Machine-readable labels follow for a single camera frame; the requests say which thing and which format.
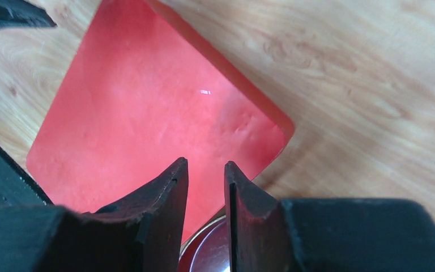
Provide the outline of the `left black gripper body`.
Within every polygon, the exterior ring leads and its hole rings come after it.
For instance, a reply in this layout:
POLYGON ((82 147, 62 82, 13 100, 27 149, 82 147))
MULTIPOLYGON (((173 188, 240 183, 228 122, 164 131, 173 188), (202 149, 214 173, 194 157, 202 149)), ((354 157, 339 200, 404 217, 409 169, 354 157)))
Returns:
POLYGON ((0 146, 0 206, 52 203, 35 180, 0 146))

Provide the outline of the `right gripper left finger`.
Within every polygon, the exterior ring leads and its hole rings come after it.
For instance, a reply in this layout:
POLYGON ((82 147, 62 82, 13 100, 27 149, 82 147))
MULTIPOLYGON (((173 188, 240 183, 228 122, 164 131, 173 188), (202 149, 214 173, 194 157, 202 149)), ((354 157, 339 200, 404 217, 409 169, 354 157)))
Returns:
POLYGON ((94 213, 0 206, 0 271, 177 271, 188 184, 178 158, 94 213))

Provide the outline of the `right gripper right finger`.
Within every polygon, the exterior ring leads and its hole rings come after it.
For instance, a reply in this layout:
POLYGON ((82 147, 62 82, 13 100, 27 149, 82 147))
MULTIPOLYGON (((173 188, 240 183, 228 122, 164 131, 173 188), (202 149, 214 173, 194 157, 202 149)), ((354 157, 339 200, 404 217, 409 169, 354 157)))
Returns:
POLYGON ((276 199, 224 168, 232 271, 435 271, 435 222, 396 198, 276 199))

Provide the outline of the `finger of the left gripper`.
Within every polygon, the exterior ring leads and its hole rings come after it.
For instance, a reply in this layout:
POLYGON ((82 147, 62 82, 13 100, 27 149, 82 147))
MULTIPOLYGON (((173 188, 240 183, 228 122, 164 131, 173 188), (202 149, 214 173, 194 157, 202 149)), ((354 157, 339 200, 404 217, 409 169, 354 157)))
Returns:
POLYGON ((2 28, 53 28, 57 24, 47 12, 23 0, 0 1, 0 29, 2 28))

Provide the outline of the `red box lid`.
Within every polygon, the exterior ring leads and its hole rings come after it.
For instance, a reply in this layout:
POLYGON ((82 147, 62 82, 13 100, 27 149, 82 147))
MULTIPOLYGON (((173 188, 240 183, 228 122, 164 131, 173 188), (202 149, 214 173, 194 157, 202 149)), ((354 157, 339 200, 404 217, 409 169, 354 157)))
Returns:
POLYGON ((253 179, 290 119, 147 1, 102 1, 27 156, 53 203, 94 212, 188 161, 182 240, 223 206, 224 166, 253 179))

